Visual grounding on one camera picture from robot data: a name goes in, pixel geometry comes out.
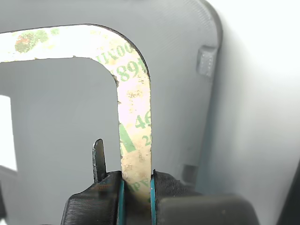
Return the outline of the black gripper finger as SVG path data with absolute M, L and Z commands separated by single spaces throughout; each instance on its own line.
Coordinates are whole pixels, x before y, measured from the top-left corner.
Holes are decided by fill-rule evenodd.
M 257 225 L 252 204 L 238 195 L 203 195 L 168 173 L 154 171 L 150 182 L 153 225 Z
M 92 149 L 94 183 L 66 202 L 62 225 L 124 225 L 125 182 L 121 171 L 107 172 L 103 140 Z

